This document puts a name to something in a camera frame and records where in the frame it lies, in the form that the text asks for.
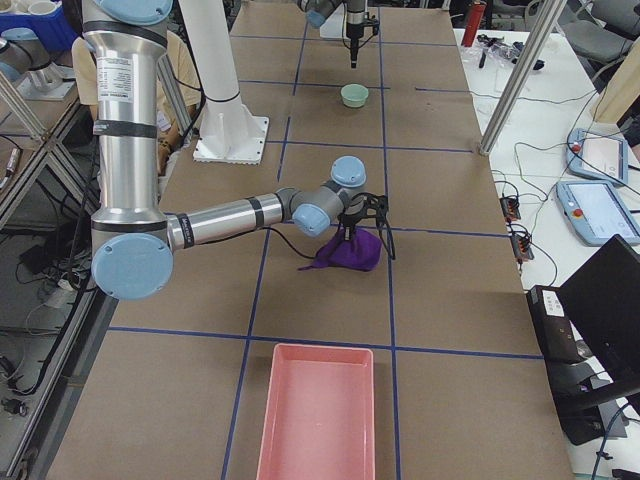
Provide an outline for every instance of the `label sticker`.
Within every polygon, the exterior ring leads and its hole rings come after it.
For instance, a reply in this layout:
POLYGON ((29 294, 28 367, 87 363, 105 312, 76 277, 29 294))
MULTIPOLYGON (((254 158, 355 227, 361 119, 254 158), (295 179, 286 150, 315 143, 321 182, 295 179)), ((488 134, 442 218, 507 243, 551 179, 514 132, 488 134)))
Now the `label sticker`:
POLYGON ((100 57, 98 101, 133 103, 133 64, 127 58, 100 57))
POLYGON ((562 308, 560 300, 558 300, 556 292, 543 290, 542 298, 544 300, 544 309, 547 311, 547 315, 551 315, 552 317, 564 317, 564 309, 562 308))
POLYGON ((156 114, 156 125, 162 132, 166 132, 171 128, 171 122, 169 122, 169 119, 167 119, 167 116, 162 110, 158 110, 156 114))

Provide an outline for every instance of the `plastic tray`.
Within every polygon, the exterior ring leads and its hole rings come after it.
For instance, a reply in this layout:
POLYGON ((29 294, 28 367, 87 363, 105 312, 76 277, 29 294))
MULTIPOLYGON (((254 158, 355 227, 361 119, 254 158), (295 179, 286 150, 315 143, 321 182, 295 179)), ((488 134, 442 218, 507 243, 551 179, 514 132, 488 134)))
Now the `plastic tray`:
POLYGON ((60 7, 49 15, 0 15, 0 33, 17 27, 33 30, 49 52, 71 49, 71 45, 78 37, 67 23, 60 7))
POLYGON ((276 345, 258 480, 374 480, 373 353, 276 345))

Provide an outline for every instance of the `computer screen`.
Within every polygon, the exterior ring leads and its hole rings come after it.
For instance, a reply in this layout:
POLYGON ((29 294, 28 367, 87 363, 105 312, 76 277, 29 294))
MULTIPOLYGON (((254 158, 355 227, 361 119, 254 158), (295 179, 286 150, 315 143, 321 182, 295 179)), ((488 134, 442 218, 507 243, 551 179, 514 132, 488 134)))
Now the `computer screen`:
MULTIPOLYGON (((640 255, 613 236, 558 290, 565 313, 611 378, 640 373, 640 255)), ((640 414, 640 394, 627 397, 640 414)))

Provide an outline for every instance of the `pink tray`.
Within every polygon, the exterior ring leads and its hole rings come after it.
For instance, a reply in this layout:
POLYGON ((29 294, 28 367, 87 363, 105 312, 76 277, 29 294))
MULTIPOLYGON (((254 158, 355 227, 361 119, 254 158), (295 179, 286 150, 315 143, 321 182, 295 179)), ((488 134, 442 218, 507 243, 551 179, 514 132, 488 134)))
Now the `pink tray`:
POLYGON ((258 480, 374 480, 373 353, 276 345, 258 480))

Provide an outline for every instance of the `blue joint cap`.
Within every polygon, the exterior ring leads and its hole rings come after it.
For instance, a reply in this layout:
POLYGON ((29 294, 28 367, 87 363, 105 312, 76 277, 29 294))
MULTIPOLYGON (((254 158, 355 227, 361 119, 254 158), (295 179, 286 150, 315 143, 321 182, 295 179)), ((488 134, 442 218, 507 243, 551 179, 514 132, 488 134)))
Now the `blue joint cap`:
POLYGON ((163 21, 171 12, 173 0, 136 0, 123 2, 122 0, 93 0, 107 15, 116 20, 148 27, 163 21))
POLYGON ((293 223, 309 237, 317 237, 322 234, 329 225, 331 219, 327 212, 312 203, 303 203, 293 212, 293 223))
POLYGON ((38 40, 38 36, 33 30, 26 27, 10 28, 2 32, 2 38, 11 40, 12 42, 19 42, 20 40, 38 40))
POLYGON ((358 188, 367 182, 364 163, 358 157, 340 157, 331 167, 331 180, 347 188, 358 188))
POLYGON ((307 22, 309 22, 309 25, 311 25, 313 28, 320 28, 326 21, 327 19, 324 17, 324 15, 316 12, 315 10, 309 10, 307 12, 307 22))
POLYGON ((15 82, 20 78, 20 72, 8 63, 0 62, 0 72, 2 72, 10 82, 15 82))
POLYGON ((105 242, 93 258, 98 286, 119 300, 138 300, 162 289, 173 271, 169 246, 148 233, 127 233, 105 242))

